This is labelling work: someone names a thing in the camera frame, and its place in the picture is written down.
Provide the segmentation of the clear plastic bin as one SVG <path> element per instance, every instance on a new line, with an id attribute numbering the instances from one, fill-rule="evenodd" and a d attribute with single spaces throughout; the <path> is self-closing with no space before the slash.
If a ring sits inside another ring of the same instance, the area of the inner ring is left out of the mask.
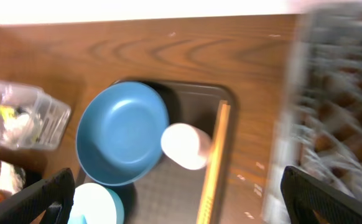
<path id="1" fill-rule="evenodd" d="M 69 105 L 41 88 L 0 81 L 0 146 L 54 150 L 71 112 Z"/>

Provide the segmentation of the brown serving tray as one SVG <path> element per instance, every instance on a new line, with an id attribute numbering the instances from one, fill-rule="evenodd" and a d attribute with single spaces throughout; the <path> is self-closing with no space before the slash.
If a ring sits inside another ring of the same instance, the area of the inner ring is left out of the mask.
<path id="1" fill-rule="evenodd" d="M 231 120 L 226 132 L 225 158 L 221 162 L 220 172 L 221 180 L 225 180 L 238 115 L 235 95 L 229 89 L 206 83 L 133 78 L 120 80 L 112 85 L 121 82 L 141 82 L 158 92 L 167 107 L 169 125 L 187 123 L 208 134 L 214 132 L 220 101 L 228 101 L 231 105 Z M 195 223 L 204 177 L 204 170 L 184 169 L 162 153 L 154 168 L 133 183 L 103 185 L 86 175 L 80 166 L 77 184 L 92 182 L 117 193 L 124 206 L 124 223 Z"/>

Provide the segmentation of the white tissue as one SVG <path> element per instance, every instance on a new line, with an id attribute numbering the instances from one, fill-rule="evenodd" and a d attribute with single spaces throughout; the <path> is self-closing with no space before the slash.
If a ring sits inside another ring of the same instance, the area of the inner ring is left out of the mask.
<path id="1" fill-rule="evenodd" d="M 16 117 L 8 117 L 4 120 L 3 140 L 8 143 L 17 143 L 23 139 L 37 138 L 37 125 L 30 114 L 22 113 Z"/>

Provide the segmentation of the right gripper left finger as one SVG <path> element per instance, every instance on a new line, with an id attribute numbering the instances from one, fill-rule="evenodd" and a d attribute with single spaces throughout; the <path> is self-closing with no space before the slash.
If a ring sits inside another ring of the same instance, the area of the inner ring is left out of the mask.
<path id="1" fill-rule="evenodd" d="M 43 214 L 41 223 L 67 224 L 74 193 L 72 171 L 64 168 L 0 202 L 0 223 L 31 223 Z"/>

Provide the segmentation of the green snack wrapper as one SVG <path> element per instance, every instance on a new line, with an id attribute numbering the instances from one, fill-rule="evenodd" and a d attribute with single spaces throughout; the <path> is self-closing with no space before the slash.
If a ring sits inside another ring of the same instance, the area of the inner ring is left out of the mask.
<path id="1" fill-rule="evenodd" d="M 28 140 L 31 142 L 36 142 L 39 138 L 39 135 L 41 133 L 41 127 L 42 127 L 42 120 L 40 118 L 40 114 L 35 114 L 33 113 L 29 108 L 25 108 L 25 107 L 13 107 L 13 106 L 7 106 L 7 105 L 0 105 L 0 117 L 3 120 L 3 125 L 4 125 L 4 120 L 8 117 L 16 117 L 21 115 L 22 113 L 27 113 L 30 114 L 32 118 L 35 119 L 35 123 L 37 125 L 37 138 L 35 140 L 32 139 L 23 139 L 23 140 Z"/>

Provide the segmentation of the dark blue bowl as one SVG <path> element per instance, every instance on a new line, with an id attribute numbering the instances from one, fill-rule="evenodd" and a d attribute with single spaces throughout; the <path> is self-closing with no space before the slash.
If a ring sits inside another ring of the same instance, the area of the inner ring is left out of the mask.
<path id="1" fill-rule="evenodd" d="M 153 88 L 141 82 L 111 85 L 81 116 L 76 137 L 81 168 L 103 185 L 133 183 L 159 162 L 168 125 L 167 107 Z"/>

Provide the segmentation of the light blue small bowl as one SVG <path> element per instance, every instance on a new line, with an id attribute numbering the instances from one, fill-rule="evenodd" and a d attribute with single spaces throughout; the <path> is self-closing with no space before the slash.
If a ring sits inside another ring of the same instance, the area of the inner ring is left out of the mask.
<path id="1" fill-rule="evenodd" d="M 68 224 L 123 224 L 123 203 L 113 190 L 96 183 L 75 189 Z"/>

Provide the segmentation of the grey dishwasher rack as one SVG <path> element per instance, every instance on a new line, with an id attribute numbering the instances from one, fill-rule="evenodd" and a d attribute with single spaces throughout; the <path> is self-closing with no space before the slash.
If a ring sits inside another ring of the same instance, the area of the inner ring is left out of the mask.
<path id="1" fill-rule="evenodd" d="M 262 219 L 291 223 L 281 192 L 294 166 L 362 203 L 362 2 L 331 2 L 297 24 Z"/>

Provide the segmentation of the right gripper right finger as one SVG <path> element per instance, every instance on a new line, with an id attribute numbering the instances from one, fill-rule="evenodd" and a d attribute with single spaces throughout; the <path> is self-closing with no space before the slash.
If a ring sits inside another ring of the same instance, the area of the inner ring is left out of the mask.
<path id="1" fill-rule="evenodd" d="M 285 167 L 281 192 L 292 224 L 362 223 L 361 202 L 294 166 Z"/>

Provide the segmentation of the pink cup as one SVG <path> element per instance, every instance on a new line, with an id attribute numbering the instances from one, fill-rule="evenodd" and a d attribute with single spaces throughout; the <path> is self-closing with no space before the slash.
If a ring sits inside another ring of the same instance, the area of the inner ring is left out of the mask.
<path id="1" fill-rule="evenodd" d="M 208 163 L 211 137 L 201 129 L 185 123 L 171 124 L 162 134 L 163 153 L 188 170 L 199 170 Z"/>

